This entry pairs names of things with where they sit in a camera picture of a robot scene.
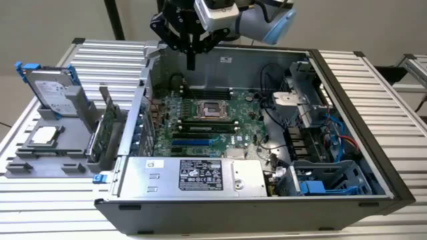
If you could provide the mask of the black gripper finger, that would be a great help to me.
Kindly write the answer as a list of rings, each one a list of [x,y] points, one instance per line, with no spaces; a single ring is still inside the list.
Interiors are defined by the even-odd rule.
[[[229,34],[229,28],[221,28],[209,33],[209,35],[200,40],[200,35],[192,36],[190,42],[190,70],[196,68],[196,55],[208,53],[213,47],[224,40]]]
[[[149,27],[173,51],[186,56],[186,70],[192,69],[192,50],[189,34],[180,14],[157,13],[149,22]]]

